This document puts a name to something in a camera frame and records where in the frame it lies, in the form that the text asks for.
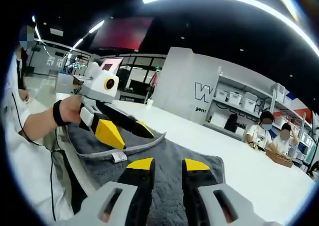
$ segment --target black wristband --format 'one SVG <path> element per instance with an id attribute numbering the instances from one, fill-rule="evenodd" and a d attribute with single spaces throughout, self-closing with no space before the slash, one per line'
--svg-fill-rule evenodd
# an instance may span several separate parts
<path id="1" fill-rule="evenodd" d="M 53 105 L 53 118 L 55 123 L 58 126 L 66 126 L 69 122 L 64 122 L 62 120 L 61 117 L 61 113 L 60 113 L 60 103 L 62 100 L 57 101 L 54 105 Z"/>

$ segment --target hand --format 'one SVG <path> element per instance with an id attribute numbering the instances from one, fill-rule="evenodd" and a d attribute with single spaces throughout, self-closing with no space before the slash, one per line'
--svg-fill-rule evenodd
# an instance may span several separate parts
<path id="1" fill-rule="evenodd" d="M 19 96 L 22 99 L 22 101 L 28 101 L 29 100 L 29 92 L 27 90 L 19 89 Z"/>
<path id="2" fill-rule="evenodd" d="M 72 95 L 60 103 L 60 114 L 64 122 L 80 124 L 81 96 Z"/>

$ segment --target dark hair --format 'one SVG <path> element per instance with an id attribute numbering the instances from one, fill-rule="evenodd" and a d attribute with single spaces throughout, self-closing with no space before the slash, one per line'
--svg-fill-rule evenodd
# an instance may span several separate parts
<path id="1" fill-rule="evenodd" d="M 290 132 L 291 131 L 291 126 L 288 123 L 285 123 L 281 127 L 281 130 L 288 130 Z"/>
<path id="2" fill-rule="evenodd" d="M 263 119 L 266 119 L 266 118 L 269 118 L 271 121 L 274 121 L 274 116 L 269 111 L 265 111 L 261 113 L 260 121 L 263 121 Z"/>

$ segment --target white table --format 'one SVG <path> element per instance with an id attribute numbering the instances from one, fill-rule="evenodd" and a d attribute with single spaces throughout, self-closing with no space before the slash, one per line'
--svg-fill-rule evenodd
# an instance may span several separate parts
<path id="1" fill-rule="evenodd" d="M 57 94 L 58 99 L 67 95 Z M 315 183 L 301 169 L 274 163 L 265 153 L 214 130 L 161 109 L 114 101 L 120 110 L 143 121 L 166 139 L 225 164 L 226 183 L 250 200 L 257 215 L 266 221 L 287 224 L 299 211 Z"/>

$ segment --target floor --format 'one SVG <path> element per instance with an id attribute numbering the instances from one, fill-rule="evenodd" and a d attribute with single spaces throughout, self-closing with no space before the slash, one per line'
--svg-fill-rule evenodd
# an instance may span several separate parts
<path id="1" fill-rule="evenodd" d="M 55 103 L 55 76 L 44 76 L 34 74 L 32 77 L 25 77 L 26 88 L 31 99 L 36 99 L 46 107 Z"/>

